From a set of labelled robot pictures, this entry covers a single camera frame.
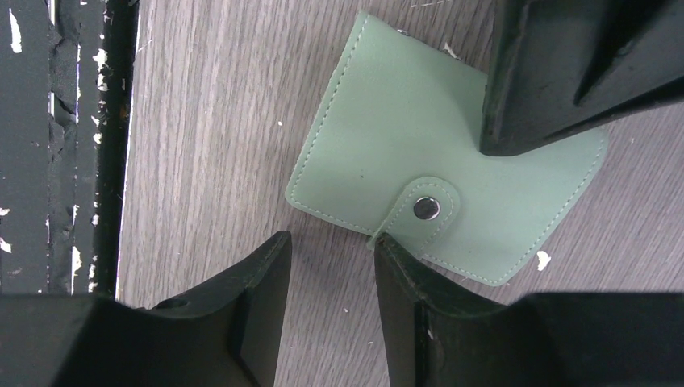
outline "silver button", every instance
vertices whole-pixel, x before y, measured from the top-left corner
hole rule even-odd
[[[440,215],[440,203],[430,197],[423,197],[415,201],[413,213],[418,219],[433,220]]]

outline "green wallet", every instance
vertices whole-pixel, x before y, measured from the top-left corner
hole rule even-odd
[[[487,285],[532,257],[600,168],[602,128],[513,157],[478,151],[486,75],[361,13],[288,202]]]

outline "leather pouch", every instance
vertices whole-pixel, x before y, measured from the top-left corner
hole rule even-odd
[[[483,156],[485,88],[484,73],[361,13],[288,202],[372,239],[387,232],[475,281],[506,283],[594,177],[607,135],[597,128],[520,156]],[[414,211],[422,198],[439,204],[430,219]]]

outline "wood grain surface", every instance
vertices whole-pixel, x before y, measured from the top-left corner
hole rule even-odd
[[[388,385],[366,237],[294,210],[283,191],[359,10],[486,71],[491,3],[142,1],[120,300],[152,306],[290,230],[276,385]],[[544,271],[531,262],[498,288],[448,276],[500,302],[684,290],[682,122],[671,106],[610,125],[606,163],[542,247]]]

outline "black plastic part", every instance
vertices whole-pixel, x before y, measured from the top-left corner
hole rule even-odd
[[[113,296],[138,6],[49,3],[0,0],[0,293]]]
[[[291,250],[278,232],[152,310],[96,295],[2,296],[0,385],[273,385]]]
[[[375,277],[392,387],[684,385],[682,294],[545,293],[503,306],[389,235]]]
[[[515,156],[684,99],[684,0],[498,0],[480,152]]]

